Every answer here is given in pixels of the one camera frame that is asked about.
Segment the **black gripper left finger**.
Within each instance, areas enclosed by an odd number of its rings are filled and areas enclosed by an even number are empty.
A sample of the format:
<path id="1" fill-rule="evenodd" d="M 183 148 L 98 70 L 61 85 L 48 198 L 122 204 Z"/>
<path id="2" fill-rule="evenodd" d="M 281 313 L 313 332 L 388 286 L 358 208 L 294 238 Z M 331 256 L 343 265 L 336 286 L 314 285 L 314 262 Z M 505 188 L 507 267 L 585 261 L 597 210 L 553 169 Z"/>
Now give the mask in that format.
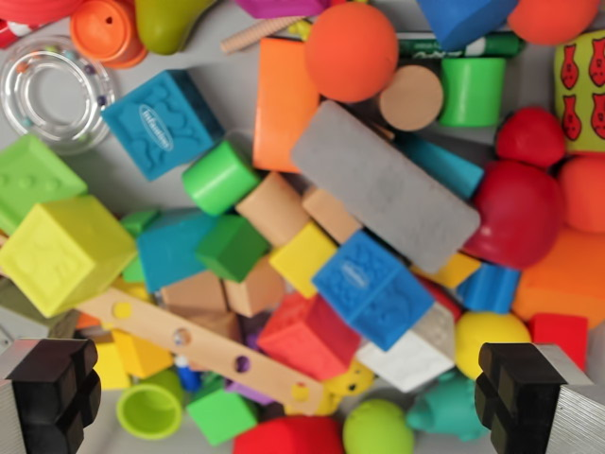
<path id="1" fill-rule="evenodd" d="M 98 413 L 91 340 L 21 339 L 1 354 L 1 451 L 76 453 Z"/>

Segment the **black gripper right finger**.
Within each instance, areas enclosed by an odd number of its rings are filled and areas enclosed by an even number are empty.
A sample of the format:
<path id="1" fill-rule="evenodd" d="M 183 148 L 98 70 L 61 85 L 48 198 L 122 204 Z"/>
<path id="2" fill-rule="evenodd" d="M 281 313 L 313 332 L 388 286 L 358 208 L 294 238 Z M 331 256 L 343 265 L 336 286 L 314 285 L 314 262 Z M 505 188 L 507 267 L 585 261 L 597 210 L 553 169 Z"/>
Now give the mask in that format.
<path id="1" fill-rule="evenodd" d="M 475 410 L 498 453 L 602 453 L 604 386 L 556 344 L 484 343 Z"/>

